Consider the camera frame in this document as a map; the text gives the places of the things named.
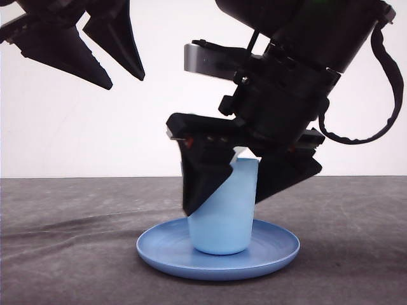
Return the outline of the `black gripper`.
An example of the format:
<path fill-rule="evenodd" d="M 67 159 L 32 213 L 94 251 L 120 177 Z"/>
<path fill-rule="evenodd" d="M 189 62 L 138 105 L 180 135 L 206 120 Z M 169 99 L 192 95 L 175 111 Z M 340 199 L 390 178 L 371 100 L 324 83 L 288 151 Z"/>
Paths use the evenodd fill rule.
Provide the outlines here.
<path fill-rule="evenodd" d="M 225 118 L 173 113 L 167 128 L 179 144 L 183 173 L 183 210 L 187 216 L 231 175 L 236 146 L 256 149 L 287 147 L 295 143 L 319 114 L 340 73 L 303 62 L 269 44 L 260 55 L 266 64 L 262 75 L 242 77 L 225 95 L 219 112 Z M 255 204 L 322 170 L 314 149 L 262 157 L 258 169 Z"/>
<path fill-rule="evenodd" d="M 73 74 L 104 89 L 113 84 L 75 27 L 90 15 L 83 31 L 139 80 L 145 77 L 130 21 L 129 1 L 17 1 L 25 13 L 1 26 L 1 41 L 11 41 L 29 59 Z M 44 25 L 44 29 L 34 29 Z"/>

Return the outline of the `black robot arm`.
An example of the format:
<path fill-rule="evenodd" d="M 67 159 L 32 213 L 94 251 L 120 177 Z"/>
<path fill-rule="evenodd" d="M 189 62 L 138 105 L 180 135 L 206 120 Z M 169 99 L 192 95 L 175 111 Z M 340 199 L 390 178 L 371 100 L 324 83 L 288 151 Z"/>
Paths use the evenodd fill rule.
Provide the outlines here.
<path fill-rule="evenodd" d="M 394 110 L 378 132 L 394 124 L 403 103 L 403 77 L 383 45 L 382 29 L 395 11 L 384 1 L 218 1 L 229 16 L 270 42 L 264 54 L 252 47 L 225 47 L 194 40 L 184 47 L 184 68 L 232 80 L 222 118 L 174 113 L 167 120 L 183 167 L 183 209 L 191 215 L 231 175 L 236 147 L 260 158 L 256 201 L 321 171 L 315 148 L 328 138 L 359 144 L 324 126 L 328 95 L 360 47 L 370 40 L 394 94 Z"/>

